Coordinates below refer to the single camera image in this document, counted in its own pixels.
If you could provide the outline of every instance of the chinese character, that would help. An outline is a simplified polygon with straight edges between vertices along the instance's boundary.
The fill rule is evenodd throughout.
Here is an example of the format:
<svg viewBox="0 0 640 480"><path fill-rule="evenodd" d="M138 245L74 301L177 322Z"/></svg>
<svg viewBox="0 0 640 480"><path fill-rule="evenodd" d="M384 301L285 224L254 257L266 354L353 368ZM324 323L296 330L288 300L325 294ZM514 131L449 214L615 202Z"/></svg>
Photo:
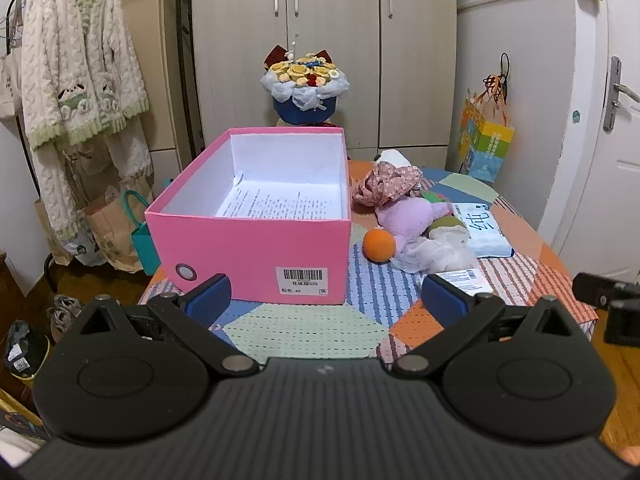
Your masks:
<svg viewBox="0 0 640 480"><path fill-rule="evenodd" d="M494 226L485 222L485 220L488 220L489 217L490 217L489 213L478 212L475 214L469 213L466 216L466 219L471 222L471 225L469 227L472 227L473 229L477 229L478 231L485 231L488 229L494 229Z"/></svg>

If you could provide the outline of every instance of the teal gift bag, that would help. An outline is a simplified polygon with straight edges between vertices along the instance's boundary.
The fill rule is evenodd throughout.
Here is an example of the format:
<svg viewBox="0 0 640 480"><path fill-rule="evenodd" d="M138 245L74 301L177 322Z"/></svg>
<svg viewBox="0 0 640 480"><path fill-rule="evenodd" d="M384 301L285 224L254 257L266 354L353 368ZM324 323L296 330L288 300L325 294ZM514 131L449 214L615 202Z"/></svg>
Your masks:
<svg viewBox="0 0 640 480"><path fill-rule="evenodd" d="M132 189L127 189L122 195L124 211L126 211L127 216L136 225L135 231L131 233L131 241L138 252L138 257L140 258L140 263L142 264L145 274L147 276L153 276L160 266L160 258L158 257L154 241L151 239L149 226L146 225L146 222L138 222L138 219L132 213L129 207L129 196L134 196L140 200L144 207L149 207L149 204L140 193Z"/></svg>

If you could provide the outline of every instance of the label sticker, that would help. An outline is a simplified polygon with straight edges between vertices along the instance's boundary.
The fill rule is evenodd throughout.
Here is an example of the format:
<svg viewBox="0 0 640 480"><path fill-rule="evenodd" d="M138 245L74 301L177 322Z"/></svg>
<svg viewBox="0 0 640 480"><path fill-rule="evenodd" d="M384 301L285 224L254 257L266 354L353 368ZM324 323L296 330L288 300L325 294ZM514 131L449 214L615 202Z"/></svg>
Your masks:
<svg viewBox="0 0 640 480"><path fill-rule="evenodd" d="M27 362L27 359L25 359L24 357L21 357L20 359L16 359L14 363L14 368L19 372L21 372L29 368L29 363Z"/></svg>
<svg viewBox="0 0 640 480"><path fill-rule="evenodd" d="M276 267L278 288L286 296L327 296L326 268L321 269L289 269Z"/></svg>
<svg viewBox="0 0 640 480"><path fill-rule="evenodd" d="M448 281L451 285L466 292L470 296L474 296L479 292L494 293L494 290L486 278L482 275L480 269L454 270L452 272L439 272L443 280Z"/></svg>
<svg viewBox="0 0 640 480"><path fill-rule="evenodd" d="M7 356L7 358L9 359L9 361L13 361L15 358L18 357L18 355L22 355L22 349L20 348L20 345L16 343L11 347L11 351L9 352L9 355Z"/></svg>

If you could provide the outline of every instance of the colorful patchwork tablecloth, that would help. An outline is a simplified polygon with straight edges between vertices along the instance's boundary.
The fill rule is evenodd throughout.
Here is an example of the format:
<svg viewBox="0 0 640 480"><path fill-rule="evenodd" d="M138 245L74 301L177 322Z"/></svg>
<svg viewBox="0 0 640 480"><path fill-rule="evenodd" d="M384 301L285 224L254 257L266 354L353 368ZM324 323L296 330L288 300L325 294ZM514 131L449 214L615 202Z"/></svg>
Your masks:
<svg viewBox="0 0 640 480"><path fill-rule="evenodd" d="M363 178L370 162L350 161L352 182ZM533 305L543 294L555 294L590 338L594 310L576 301L566 269L529 224L491 188L448 171L424 170L432 191L452 202L484 202L515 249L512 258L480 258L485 277L507 304ZM336 306L284 305L233 300L210 327L216 336L258 362L269 357L349 358L377 356L389 363L442 330L422 306L422 274L409 274L364 257L362 239L377 225L372 208L354 205L348 290ZM162 292L181 291L156 272L140 303Z"/></svg>

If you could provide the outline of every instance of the pink shoe box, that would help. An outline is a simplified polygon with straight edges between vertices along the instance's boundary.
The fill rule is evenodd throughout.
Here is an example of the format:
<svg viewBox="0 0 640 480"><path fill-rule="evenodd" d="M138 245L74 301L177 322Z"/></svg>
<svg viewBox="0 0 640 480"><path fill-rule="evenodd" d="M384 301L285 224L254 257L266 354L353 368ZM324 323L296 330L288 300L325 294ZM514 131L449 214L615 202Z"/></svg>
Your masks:
<svg viewBox="0 0 640 480"><path fill-rule="evenodd" d="M233 298L341 304L351 203L341 128L232 128L146 210L169 279L217 272Z"/></svg>

